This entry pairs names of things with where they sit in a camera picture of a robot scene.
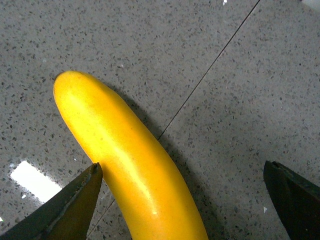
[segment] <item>floor tile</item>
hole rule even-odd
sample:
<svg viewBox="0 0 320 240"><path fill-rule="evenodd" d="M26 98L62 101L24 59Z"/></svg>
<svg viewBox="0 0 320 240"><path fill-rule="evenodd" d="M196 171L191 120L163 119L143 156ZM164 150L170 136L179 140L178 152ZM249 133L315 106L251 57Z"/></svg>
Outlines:
<svg viewBox="0 0 320 240"><path fill-rule="evenodd" d="M55 106L55 76L94 74L158 137L256 0L223 3L0 3L0 233L41 204L9 177L21 161L62 187L91 164ZM112 201L102 187L91 227Z"/></svg>
<svg viewBox="0 0 320 240"><path fill-rule="evenodd" d="M289 239L265 161L320 185L319 20L298 1L261 1L160 139L210 239Z"/></svg>
<svg viewBox="0 0 320 240"><path fill-rule="evenodd" d="M97 226L89 233L88 240L113 239L113 240L131 240L129 229L125 219L114 201L105 215L98 222Z"/></svg>

